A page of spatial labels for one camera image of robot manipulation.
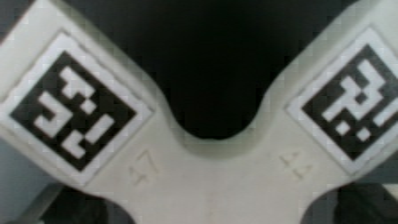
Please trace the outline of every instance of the black background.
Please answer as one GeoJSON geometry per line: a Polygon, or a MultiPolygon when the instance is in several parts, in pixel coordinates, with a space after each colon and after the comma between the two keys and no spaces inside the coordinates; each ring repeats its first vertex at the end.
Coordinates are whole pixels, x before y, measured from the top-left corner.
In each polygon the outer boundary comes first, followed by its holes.
{"type": "MultiPolygon", "coordinates": [[[[67,2],[147,71],[186,131],[231,137],[282,68],[353,0],[67,2]]],[[[0,0],[0,38],[26,4],[0,0]]]]}

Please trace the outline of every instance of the black and white marker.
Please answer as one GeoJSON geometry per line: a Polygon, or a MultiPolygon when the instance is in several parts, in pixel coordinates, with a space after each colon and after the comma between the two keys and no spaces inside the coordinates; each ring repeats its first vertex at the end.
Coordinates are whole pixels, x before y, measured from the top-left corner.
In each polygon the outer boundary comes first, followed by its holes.
{"type": "Polygon", "coordinates": [[[138,224],[297,224],[318,196],[385,161],[396,12],[394,0],[352,5],[279,75],[247,130],[209,141],[177,126],[156,85],[85,18],[62,1],[35,1],[0,45],[0,136],[138,224]]]}

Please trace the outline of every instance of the v-shaped white object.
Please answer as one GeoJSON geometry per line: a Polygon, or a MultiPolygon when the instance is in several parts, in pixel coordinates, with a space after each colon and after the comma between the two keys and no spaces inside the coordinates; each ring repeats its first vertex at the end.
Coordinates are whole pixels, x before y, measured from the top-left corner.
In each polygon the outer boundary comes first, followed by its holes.
{"type": "Polygon", "coordinates": [[[394,0],[348,8],[247,130],[209,141],[177,126],[151,78],[80,14],[37,0],[0,46],[2,138],[138,224],[297,224],[316,197],[396,151],[396,21],[394,0]]]}

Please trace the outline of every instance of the printed pattern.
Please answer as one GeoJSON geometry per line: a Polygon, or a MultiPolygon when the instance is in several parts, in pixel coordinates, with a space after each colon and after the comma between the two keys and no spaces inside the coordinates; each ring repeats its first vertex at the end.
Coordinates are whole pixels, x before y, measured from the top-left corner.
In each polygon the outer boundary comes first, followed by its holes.
{"type": "Polygon", "coordinates": [[[398,59],[368,28],[295,97],[288,112],[350,172],[398,136],[398,59]]]}
{"type": "Polygon", "coordinates": [[[10,117],[78,170],[133,116],[135,111],[62,53],[10,117]]]}
{"type": "Polygon", "coordinates": [[[398,121],[398,79],[369,45],[304,105],[352,160],[398,121]]]}
{"type": "Polygon", "coordinates": [[[46,168],[53,171],[55,166],[80,184],[131,140],[151,113],[87,47],[60,32],[9,92],[0,122],[14,141],[28,145],[21,150],[34,149],[50,162],[46,168]]]}

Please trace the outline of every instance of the white surface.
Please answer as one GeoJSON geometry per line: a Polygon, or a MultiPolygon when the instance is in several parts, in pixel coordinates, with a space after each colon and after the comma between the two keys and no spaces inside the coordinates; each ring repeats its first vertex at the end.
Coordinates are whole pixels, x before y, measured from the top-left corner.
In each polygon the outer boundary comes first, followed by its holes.
{"type": "Polygon", "coordinates": [[[353,5],[279,76],[250,127],[231,139],[204,141],[181,130],[156,85],[89,22],[62,2],[37,1],[0,48],[0,71],[14,74],[0,83],[0,99],[66,30],[153,109],[153,117],[83,187],[3,126],[0,135],[55,178],[121,204],[138,224],[297,224],[313,200],[382,163],[396,140],[352,174],[286,106],[369,26],[398,49],[396,10],[394,0],[353,5]]]}

